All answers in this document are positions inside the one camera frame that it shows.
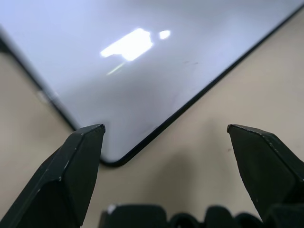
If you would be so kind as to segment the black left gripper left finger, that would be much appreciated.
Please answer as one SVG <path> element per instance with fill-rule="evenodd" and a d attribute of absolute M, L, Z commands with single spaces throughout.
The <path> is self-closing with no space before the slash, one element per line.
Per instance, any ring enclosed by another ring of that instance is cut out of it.
<path fill-rule="evenodd" d="M 0 221 L 2 228 L 79 228 L 95 188 L 103 124 L 80 128 L 36 170 Z"/>

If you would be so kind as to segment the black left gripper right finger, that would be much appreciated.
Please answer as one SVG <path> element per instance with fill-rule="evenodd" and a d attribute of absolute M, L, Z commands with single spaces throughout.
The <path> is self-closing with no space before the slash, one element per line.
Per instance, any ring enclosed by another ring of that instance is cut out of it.
<path fill-rule="evenodd" d="M 304 163 L 276 135 L 237 124 L 227 132 L 241 179 L 263 221 L 275 205 L 303 203 Z"/>

